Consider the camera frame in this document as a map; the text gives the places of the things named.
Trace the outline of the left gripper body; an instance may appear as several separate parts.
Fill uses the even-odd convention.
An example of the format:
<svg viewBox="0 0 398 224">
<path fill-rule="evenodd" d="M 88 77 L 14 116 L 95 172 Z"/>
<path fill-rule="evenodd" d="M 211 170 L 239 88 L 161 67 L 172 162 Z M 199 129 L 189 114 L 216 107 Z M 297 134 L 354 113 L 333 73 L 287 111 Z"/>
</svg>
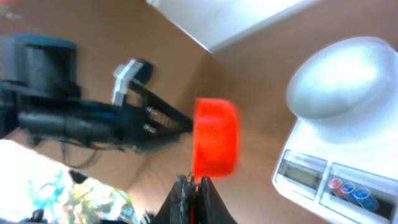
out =
<svg viewBox="0 0 398 224">
<path fill-rule="evenodd" d="M 133 147 L 143 136 L 144 110 L 128 102 L 128 90 L 122 106 L 69 97 L 68 120 L 63 125 L 62 142 L 92 150 L 122 150 Z"/>
</svg>

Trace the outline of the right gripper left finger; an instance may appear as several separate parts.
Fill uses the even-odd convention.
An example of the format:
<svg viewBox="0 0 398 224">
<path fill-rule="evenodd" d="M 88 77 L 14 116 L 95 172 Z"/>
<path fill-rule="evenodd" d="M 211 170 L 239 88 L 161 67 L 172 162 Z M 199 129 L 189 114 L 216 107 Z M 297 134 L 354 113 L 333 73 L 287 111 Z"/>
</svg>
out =
<svg viewBox="0 0 398 224">
<path fill-rule="evenodd" d="M 150 221 L 153 224 L 189 224 L 196 184 L 192 174 L 178 175 L 165 202 Z"/>
</svg>

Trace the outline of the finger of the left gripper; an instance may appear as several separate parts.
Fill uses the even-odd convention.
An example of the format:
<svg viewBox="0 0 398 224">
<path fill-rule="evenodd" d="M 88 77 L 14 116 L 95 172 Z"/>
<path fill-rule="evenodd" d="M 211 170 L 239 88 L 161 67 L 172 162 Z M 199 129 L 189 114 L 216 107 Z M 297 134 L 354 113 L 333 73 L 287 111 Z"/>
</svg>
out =
<svg viewBox="0 0 398 224">
<path fill-rule="evenodd" d="M 137 146 L 159 146 L 179 140 L 181 134 L 192 133 L 191 118 L 137 82 L 131 82 L 130 89 L 141 97 L 144 110 L 143 136 Z"/>
</svg>

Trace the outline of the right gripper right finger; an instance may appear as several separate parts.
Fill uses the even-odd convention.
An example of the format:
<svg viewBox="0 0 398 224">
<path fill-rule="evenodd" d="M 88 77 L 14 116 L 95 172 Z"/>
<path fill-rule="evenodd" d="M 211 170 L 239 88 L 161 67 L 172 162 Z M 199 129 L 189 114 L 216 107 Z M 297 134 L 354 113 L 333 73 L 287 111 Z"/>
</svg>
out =
<svg viewBox="0 0 398 224">
<path fill-rule="evenodd" d="M 209 177 L 200 181 L 195 199 L 195 223 L 237 224 Z"/>
</svg>

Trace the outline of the orange measuring scoop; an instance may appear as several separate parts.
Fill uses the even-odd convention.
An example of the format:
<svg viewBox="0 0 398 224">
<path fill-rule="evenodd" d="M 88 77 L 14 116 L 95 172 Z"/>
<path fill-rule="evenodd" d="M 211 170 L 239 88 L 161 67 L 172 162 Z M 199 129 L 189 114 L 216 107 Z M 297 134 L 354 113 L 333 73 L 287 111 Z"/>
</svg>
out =
<svg viewBox="0 0 398 224">
<path fill-rule="evenodd" d="M 219 98 L 197 98 L 193 119 L 195 180 L 233 173 L 238 162 L 239 138 L 239 112 L 234 103 Z"/>
</svg>

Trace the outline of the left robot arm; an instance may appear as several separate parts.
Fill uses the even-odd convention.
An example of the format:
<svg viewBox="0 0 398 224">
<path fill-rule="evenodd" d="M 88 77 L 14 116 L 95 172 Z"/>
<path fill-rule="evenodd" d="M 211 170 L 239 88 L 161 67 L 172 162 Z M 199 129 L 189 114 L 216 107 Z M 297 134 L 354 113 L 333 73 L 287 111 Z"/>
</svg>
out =
<svg viewBox="0 0 398 224">
<path fill-rule="evenodd" d="M 193 131 L 193 120 L 147 89 L 154 66 L 115 69 L 110 103 L 84 100 L 75 43 L 46 36 L 1 37 L 1 136 L 25 130 L 31 146 L 57 141 L 95 151 L 148 150 Z"/>
</svg>

